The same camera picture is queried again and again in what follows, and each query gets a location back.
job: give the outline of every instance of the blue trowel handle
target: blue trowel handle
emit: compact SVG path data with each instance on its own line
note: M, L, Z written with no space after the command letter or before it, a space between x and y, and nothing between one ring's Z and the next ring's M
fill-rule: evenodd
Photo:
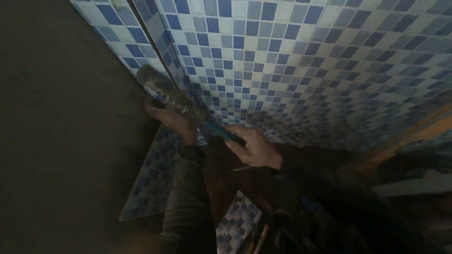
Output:
M217 123L211 119L208 119L206 121L206 125L209 127L211 132L218 134L225 140L235 141L235 142L241 144L242 146L246 145L245 140L243 140L241 137L238 137L238 136L232 134L230 131L226 130L226 128L221 126L219 123Z

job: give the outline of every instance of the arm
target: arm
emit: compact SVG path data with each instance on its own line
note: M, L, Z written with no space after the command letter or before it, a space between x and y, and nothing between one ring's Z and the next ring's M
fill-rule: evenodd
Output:
M333 171L314 167L296 156L276 150L260 130L240 125L228 127L242 137L245 147L233 141L226 145L244 163L268 166L292 179L314 197L333 217L360 229L375 253L445 253L420 231L411 227L391 206L367 188L340 178Z
M204 154L196 146L196 128L171 107L156 109L146 103L145 110L180 136L161 235L167 236L173 247L179 245L179 254L216 253L217 238L202 172Z

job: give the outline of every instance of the hand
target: hand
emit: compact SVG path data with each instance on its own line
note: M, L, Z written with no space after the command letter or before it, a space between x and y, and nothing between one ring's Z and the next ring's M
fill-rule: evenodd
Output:
M242 147L235 141L225 141L226 146L243 163L253 167L268 166L278 170L281 169L283 158L262 130L246 128L240 124L227 126L226 129L246 141L245 147Z
M152 103L152 99L147 98L144 101L144 109L151 117L159 120L169 129L179 134L182 146L190 146L197 143L198 132L195 126L191 126L190 122L171 106L163 109L156 108Z

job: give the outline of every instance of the concrete wall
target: concrete wall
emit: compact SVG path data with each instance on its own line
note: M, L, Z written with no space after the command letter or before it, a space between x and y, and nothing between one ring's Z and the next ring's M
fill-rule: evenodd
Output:
M158 122L69 2L9 1L0 26L0 253L110 252Z

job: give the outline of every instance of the sleeve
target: sleeve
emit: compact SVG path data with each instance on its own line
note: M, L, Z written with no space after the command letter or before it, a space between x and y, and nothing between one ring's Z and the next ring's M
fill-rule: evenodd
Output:
M389 203L354 180L283 155L281 174L315 198L337 220L357 226L375 253L446 253Z
M215 228L202 172L204 155L197 146L186 146L174 160L173 187L161 235L179 243L176 253L215 253Z

